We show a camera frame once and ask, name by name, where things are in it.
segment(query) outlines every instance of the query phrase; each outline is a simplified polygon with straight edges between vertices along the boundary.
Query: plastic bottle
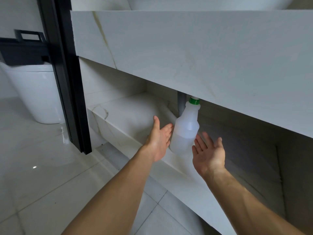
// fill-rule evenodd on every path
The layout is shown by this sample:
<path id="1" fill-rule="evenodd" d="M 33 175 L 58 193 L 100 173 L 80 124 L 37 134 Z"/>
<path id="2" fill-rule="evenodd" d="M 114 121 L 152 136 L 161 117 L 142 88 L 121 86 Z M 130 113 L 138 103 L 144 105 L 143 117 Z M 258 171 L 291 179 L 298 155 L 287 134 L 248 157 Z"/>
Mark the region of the plastic bottle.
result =
<path id="1" fill-rule="evenodd" d="M 170 144 L 170 149 L 177 155 L 184 154 L 188 149 L 191 149 L 194 139 L 199 130 L 198 110 L 200 99 L 191 97 L 189 102 L 186 102 L 186 108 L 176 122 L 173 131 L 173 136 Z"/>

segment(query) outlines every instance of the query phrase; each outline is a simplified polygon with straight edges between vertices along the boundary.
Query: black metal frame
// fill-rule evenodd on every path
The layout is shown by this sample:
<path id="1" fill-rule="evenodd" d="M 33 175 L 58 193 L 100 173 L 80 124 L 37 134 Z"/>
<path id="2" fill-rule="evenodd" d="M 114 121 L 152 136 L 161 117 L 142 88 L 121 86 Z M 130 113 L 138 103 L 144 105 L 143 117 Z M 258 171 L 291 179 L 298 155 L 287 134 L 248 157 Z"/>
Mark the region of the black metal frame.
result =
<path id="1" fill-rule="evenodd" d="M 70 141 L 92 151 L 80 64 L 75 52 L 71 0 L 37 0 Z"/>

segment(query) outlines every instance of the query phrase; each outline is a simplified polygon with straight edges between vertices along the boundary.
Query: drain pipe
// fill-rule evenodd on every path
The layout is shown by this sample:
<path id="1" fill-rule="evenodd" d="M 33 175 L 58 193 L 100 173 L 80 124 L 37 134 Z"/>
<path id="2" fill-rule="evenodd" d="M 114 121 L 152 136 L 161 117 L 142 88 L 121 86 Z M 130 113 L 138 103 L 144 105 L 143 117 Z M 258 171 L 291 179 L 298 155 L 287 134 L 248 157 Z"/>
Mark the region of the drain pipe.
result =
<path id="1" fill-rule="evenodd" d="M 177 91 L 177 107 L 179 117 L 182 116 L 184 109 L 186 108 L 187 94 Z"/>

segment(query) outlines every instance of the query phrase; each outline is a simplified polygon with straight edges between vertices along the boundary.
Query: white toilet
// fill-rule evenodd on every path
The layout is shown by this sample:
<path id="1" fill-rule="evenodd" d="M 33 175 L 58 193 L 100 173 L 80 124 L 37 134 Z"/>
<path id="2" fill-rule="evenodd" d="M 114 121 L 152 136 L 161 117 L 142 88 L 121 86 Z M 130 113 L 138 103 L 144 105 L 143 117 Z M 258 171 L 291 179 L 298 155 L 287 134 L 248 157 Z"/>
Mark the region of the white toilet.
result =
<path id="1" fill-rule="evenodd" d="M 65 122 L 51 64 L 8 66 L 0 63 L 0 66 L 37 122 Z"/>

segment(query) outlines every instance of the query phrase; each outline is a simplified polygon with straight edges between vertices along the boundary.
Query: hand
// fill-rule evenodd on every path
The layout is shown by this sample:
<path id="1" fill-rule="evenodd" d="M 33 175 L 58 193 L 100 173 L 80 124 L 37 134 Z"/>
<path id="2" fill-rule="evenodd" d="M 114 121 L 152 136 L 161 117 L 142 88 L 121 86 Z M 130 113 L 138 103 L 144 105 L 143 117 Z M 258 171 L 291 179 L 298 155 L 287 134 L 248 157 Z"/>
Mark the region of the hand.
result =
<path id="1" fill-rule="evenodd" d="M 218 138 L 215 144 L 211 137 L 203 132 L 205 142 L 197 134 L 193 150 L 193 164 L 201 177 L 213 173 L 215 170 L 225 169 L 225 150 L 222 138 Z"/>
<path id="2" fill-rule="evenodd" d="M 153 157 L 153 161 L 156 162 L 165 156 L 166 149 L 170 145 L 169 139 L 174 126 L 173 124 L 168 124 L 160 129 L 159 118 L 154 116 L 153 120 L 153 128 L 143 148 L 147 150 L 148 154 Z"/>

